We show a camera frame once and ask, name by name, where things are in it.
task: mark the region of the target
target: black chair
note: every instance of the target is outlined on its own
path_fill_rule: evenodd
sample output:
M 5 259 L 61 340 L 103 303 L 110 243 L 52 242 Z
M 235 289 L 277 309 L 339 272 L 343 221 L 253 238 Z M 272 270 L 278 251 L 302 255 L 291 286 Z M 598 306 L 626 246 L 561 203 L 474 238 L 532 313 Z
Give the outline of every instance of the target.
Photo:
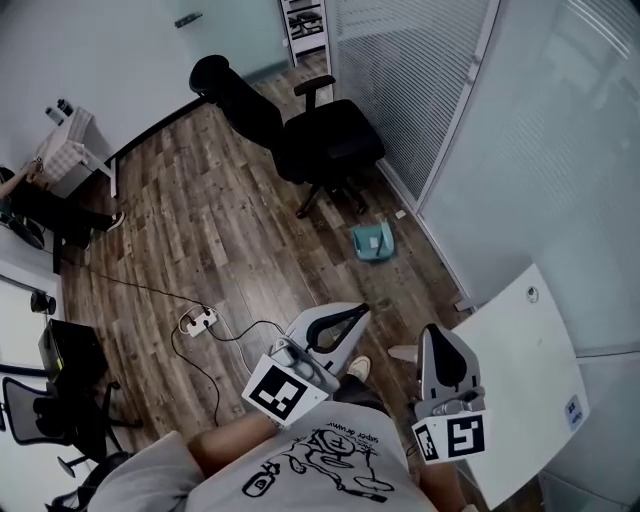
M 316 91 L 333 83 L 335 78 L 324 75 L 295 87 L 296 96 L 306 95 L 306 112 L 283 125 L 278 108 L 240 78 L 220 55 L 201 59 L 189 79 L 191 90 L 218 105 L 234 130 L 271 151 L 281 178 L 312 185 L 296 212 L 298 218 L 306 217 L 321 188 L 330 194 L 346 191 L 357 202 L 358 213 L 364 212 L 367 204 L 347 177 L 384 156 L 382 141 L 352 101 L 339 100 L 316 108 Z
M 142 427 L 139 420 L 127 423 L 109 417 L 111 390 L 120 389 L 117 382 L 108 384 L 102 407 L 98 407 L 91 392 L 65 395 L 63 399 L 48 391 L 32 389 L 11 377 L 2 380 L 2 389 L 4 411 L 16 443 L 73 445 L 82 453 L 82 457 L 69 462 L 58 457 L 62 469 L 72 477 L 75 477 L 74 466 L 88 459 L 100 463 L 107 458 L 107 436 L 117 450 L 122 451 L 112 426 Z
M 116 452 L 109 455 L 105 460 L 96 466 L 89 473 L 89 476 L 82 482 L 82 485 L 69 494 L 64 494 L 55 498 L 51 505 L 45 507 L 48 512 L 85 512 L 89 509 L 91 498 L 109 474 L 118 466 L 127 462 L 132 454 L 127 452 Z

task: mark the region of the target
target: person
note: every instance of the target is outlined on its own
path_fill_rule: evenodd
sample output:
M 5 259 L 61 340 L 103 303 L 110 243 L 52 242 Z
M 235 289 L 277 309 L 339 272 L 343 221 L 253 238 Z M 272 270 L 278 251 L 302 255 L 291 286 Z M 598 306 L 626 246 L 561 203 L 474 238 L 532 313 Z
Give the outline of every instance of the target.
M 28 217 L 83 249 L 89 247 L 92 229 L 111 231 L 124 222 L 124 212 L 91 212 L 45 191 L 38 185 L 41 172 L 40 160 L 29 163 L 18 174 L 0 166 L 0 200 L 8 199 L 13 213 Z
M 423 465 L 414 483 L 393 421 L 365 384 L 370 368 L 357 358 L 333 401 L 283 431 L 250 412 L 189 443 L 168 434 L 113 471 L 89 512 L 475 511 L 451 463 Z

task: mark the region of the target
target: sneaker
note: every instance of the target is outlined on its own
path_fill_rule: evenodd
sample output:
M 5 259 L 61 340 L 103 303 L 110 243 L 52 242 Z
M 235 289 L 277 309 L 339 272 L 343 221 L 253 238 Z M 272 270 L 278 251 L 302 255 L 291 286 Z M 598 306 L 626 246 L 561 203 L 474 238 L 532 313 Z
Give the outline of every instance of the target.
M 349 366 L 347 370 L 348 375 L 353 375 L 360 382 L 364 384 L 369 377 L 369 372 L 371 371 L 371 359 L 367 356 L 356 357 Z
M 126 216 L 127 214 L 124 212 L 114 213 L 111 216 L 111 226 L 109 226 L 109 229 L 107 229 L 107 233 L 112 229 L 116 229 L 120 224 L 122 224 Z

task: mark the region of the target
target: white desk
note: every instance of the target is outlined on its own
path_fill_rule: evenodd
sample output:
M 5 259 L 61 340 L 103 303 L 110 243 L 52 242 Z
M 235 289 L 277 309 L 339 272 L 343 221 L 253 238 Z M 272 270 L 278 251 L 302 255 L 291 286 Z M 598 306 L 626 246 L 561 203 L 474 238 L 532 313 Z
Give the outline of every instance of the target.
M 535 303 L 527 300 L 530 286 L 538 291 Z M 587 396 L 564 322 L 535 265 L 453 331 L 478 356 L 491 411 L 487 451 L 466 462 L 493 509 L 571 439 L 565 407 L 577 396 L 584 422 Z M 390 353 L 408 359 L 405 350 Z
M 54 129 L 36 151 L 37 156 L 42 158 L 44 179 L 50 186 L 55 186 L 81 164 L 92 172 L 98 170 L 106 174 L 111 181 L 111 197 L 116 197 L 116 159 L 112 160 L 111 167 L 107 167 L 104 158 L 97 156 L 105 152 L 105 144 L 93 114 L 77 107 L 71 117 L 65 118 L 64 123 Z

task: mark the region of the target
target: dustpan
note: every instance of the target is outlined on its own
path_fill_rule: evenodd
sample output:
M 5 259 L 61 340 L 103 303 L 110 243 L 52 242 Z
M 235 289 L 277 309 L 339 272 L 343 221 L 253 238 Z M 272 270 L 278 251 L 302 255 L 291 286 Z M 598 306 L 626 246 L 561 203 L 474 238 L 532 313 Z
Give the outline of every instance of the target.
M 389 223 L 351 228 L 356 256 L 361 261 L 384 261 L 393 255 L 393 235 Z

